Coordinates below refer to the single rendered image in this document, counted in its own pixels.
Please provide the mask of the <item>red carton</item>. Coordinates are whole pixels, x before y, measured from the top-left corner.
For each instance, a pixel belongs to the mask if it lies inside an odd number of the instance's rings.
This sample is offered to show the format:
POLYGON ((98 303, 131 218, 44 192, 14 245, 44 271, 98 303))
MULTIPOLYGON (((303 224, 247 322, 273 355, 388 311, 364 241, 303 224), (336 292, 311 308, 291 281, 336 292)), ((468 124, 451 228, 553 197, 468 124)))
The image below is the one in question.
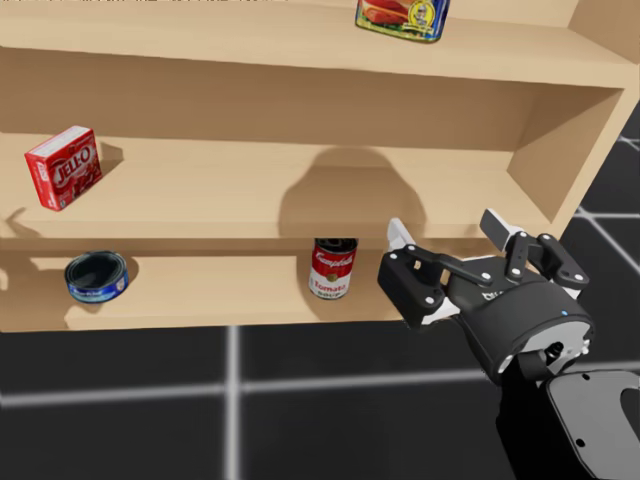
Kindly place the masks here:
POLYGON ((94 131, 74 125, 24 154, 40 204, 61 211, 103 177, 94 131))

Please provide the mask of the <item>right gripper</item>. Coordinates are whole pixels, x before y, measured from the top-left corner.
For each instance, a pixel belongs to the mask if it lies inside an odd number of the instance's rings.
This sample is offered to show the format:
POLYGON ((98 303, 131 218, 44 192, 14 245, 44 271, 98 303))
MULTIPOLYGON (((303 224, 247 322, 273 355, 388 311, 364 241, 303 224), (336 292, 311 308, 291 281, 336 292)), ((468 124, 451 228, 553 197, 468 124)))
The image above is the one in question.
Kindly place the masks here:
POLYGON ((566 291, 584 290, 588 275, 550 234, 534 237, 491 208, 479 226, 505 254, 509 281, 491 285, 490 274, 474 273, 463 260, 417 246, 395 217, 388 224, 388 251, 378 270, 380 288, 411 329, 458 314, 472 353, 496 385, 520 353, 539 352, 543 366, 553 375, 560 373, 594 336, 593 320, 566 291), (529 274, 520 283, 527 264, 546 280, 529 274), (453 275, 448 294, 441 282, 445 271, 453 275))

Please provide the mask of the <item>red and white can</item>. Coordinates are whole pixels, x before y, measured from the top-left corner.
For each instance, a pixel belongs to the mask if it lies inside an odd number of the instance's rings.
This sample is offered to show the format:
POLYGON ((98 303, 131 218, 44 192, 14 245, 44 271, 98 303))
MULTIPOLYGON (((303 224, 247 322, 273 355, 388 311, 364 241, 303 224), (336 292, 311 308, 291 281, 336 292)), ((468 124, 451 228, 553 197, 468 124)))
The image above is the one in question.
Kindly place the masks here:
POLYGON ((355 238, 316 238, 312 251, 309 289, 317 297, 337 300, 350 286, 358 240, 355 238))

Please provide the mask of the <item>pale wooden shelf unit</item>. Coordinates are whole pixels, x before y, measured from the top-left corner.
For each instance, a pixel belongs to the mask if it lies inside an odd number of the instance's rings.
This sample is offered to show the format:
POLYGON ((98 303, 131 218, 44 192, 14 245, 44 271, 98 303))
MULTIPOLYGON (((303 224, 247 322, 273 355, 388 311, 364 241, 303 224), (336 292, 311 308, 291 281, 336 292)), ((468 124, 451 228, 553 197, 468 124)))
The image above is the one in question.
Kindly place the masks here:
POLYGON ((0 0, 0 332, 394 320, 390 219, 454 256, 491 208, 560 236, 640 96, 640 0, 453 0, 442 39, 357 0, 0 0), (24 154, 74 125, 103 177, 61 211, 24 154), (316 238, 355 238, 347 294, 316 238), (86 304, 75 257, 129 286, 86 304))

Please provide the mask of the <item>green and blue rectangular can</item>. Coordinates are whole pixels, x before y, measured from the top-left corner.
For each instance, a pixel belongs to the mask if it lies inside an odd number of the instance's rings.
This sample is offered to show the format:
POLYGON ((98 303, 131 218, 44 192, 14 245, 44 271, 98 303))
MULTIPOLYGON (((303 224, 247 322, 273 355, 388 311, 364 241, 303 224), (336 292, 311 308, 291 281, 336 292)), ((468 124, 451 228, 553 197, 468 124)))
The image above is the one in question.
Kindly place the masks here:
POLYGON ((355 24, 367 30, 421 43, 437 42, 450 0, 358 0, 355 24))

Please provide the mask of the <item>blue flat can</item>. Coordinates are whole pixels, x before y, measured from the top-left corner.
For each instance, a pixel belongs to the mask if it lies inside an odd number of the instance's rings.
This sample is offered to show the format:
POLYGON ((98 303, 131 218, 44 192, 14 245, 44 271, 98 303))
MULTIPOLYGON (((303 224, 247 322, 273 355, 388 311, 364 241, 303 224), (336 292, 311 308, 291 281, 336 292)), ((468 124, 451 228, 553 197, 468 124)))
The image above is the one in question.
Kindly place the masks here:
POLYGON ((86 304, 111 301, 129 286, 126 260, 109 250, 89 251, 75 257, 67 264, 64 279, 71 297, 86 304))

